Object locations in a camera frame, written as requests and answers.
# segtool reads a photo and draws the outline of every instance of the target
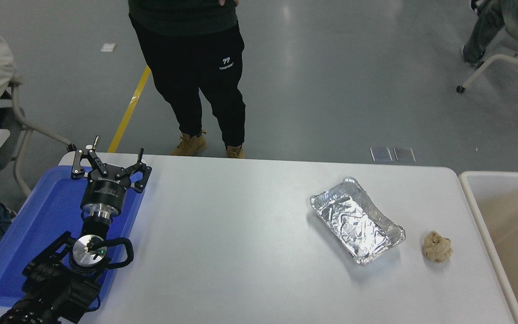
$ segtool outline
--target crumpled aluminum foil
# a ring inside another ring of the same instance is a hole
[[[405,240],[405,230],[381,213],[354,178],[343,179],[337,186],[311,196],[310,201],[360,265]]]

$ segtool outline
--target tan boot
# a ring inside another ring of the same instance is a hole
[[[193,156],[207,148],[207,140],[203,137],[206,131],[201,132],[199,136],[189,136],[181,133],[181,142],[177,147],[169,153],[175,156]]]
[[[245,154],[243,153],[243,145],[239,146],[227,146],[225,150],[228,158],[245,158]]]

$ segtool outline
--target dough ball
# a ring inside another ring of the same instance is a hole
[[[431,261],[443,262],[450,258],[451,254],[451,240],[440,236],[434,230],[427,235],[423,245],[423,256]]]

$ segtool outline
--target blue plastic tray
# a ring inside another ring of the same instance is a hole
[[[70,176],[71,166],[56,166],[43,174],[1,240],[0,306],[11,307],[25,295],[21,285],[26,278],[21,271],[37,254],[66,230],[71,237],[79,237],[83,225],[80,203],[87,180],[72,180]],[[129,236],[142,198],[142,194],[128,190],[121,215],[113,219],[107,239]],[[107,255],[117,262],[124,251],[123,246],[118,246],[110,248]],[[102,301],[113,275],[114,270],[107,270],[97,280],[103,285],[99,293]]]

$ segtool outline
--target person's hand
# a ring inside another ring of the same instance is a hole
[[[239,0],[233,0],[233,2],[235,2],[235,6],[237,7],[237,5],[239,4]],[[224,6],[225,0],[219,0],[219,5]]]

